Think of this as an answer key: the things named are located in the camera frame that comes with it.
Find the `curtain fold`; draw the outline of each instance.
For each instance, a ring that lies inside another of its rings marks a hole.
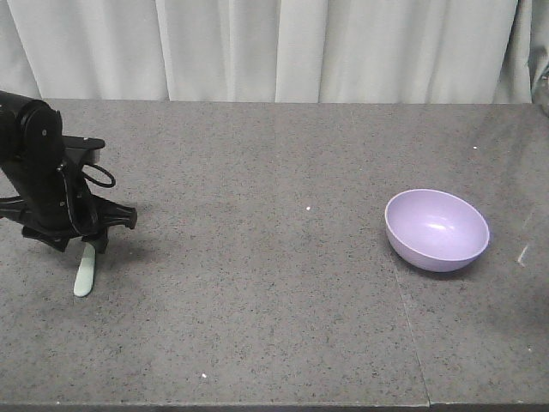
[[[45,98],[529,102],[547,0],[0,0],[0,88]]]

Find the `purple bowl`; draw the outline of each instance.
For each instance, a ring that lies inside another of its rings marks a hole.
[[[458,270],[488,246],[490,230],[477,209],[443,191],[399,193],[385,208],[387,236],[406,261],[433,272]]]

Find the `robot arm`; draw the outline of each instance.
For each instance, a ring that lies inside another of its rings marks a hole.
[[[133,229],[136,210],[91,193],[87,181],[113,187],[114,178],[95,164],[100,139],[63,136],[59,112],[44,101],[0,91],[0,167],[20,196],[0,199],[0,216],[23,225],[24,237],[64,251],[82,236],[99,253],[107,229]],[[99,169],[108,184],[92,179],[84,166]]]

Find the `bowl rim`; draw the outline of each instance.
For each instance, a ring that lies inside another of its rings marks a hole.
[[[460,258],[460,259],[445,259],[445,258],[436,257],[436,256],[430,255],[428,253],[424,253],[422,251],[419,251],[419,250],[411,247],[410,245],[408,245],[406,242],[404,242],[395,233],[395,231],[393,230],[393,228],[391,227],[391,225],[389,223],[389,218],[388,218],[389,207],[396,200],[396,198],[398,198],[402,195],[405,195],[406,193],[416,192],[416,191],[430,191],[430,192],[439,193],[439,194],[442,194],[442,195],[445,195],[445,196],[453,197],[457,201],[459,201],[459,202],[465,204],[466,206],[468,206],[480,218],[480,221],[482,221],[482,223],[484,225],[485,232],[486,232],[486,240],[485,240],[484,244],[480,247],[480,249],[477,252],[471,254],[468,257],[464,257],[464,258]],[[488,247],[488,244],[490,243],[490,238],[491,238],[490,228],[488,227],[488,223],[486,223],[486,219],[471,203],[466,202],[465,200],[461,199],[460,197],[458,197],[456,195],[452,195],[451,193],[448,193],[447,191],[439,191],[439,190],[436,190],[436,189],[410,189],[409,191],[401,191],[400,193],[397,193],[396,195],[394,195],[392,198],[390,198],[390,200],[387,202],[387,205],[385,206],[385,225],[386,225],[387,229],[390,230],[391,234],[393,236],[395,236],[395,238],[401,244],[403,244],[405,247],[407,247],[410,251],[414,251],[414,252],[418,253],[419,255],[424,256],[426,258],[436,259],[436,260],[444,261],[444,262],[463,262],[463,261],[466,261],[466,260],[475,259]]]

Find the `granite surface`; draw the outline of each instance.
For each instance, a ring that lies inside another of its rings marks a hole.
[[[0,410],[549,403],[537,107],[50,103],[65,134],[106,140],[118,185],[93,191],[139,220],[110,231],[86,298],[79,240],[59,253],[0,220]],[[435,276],[395,255],[383,209],[415,187],[483,213],[477,262]]]

